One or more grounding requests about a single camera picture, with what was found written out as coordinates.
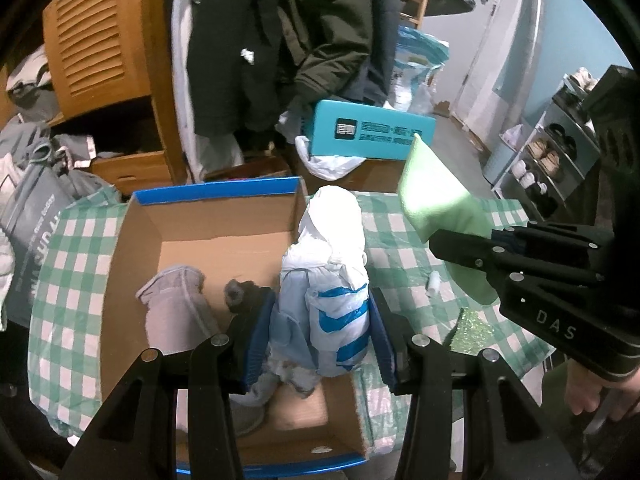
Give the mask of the person right hand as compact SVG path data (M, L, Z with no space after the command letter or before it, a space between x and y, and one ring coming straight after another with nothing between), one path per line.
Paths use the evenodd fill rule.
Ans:
M638 370L623 382L607 382L574 360L568 361L564 399L574 415L597 411L601 404L601 394L605 389L620 390L620 397L608 412L609 419L619 422L625 417L639 413Z

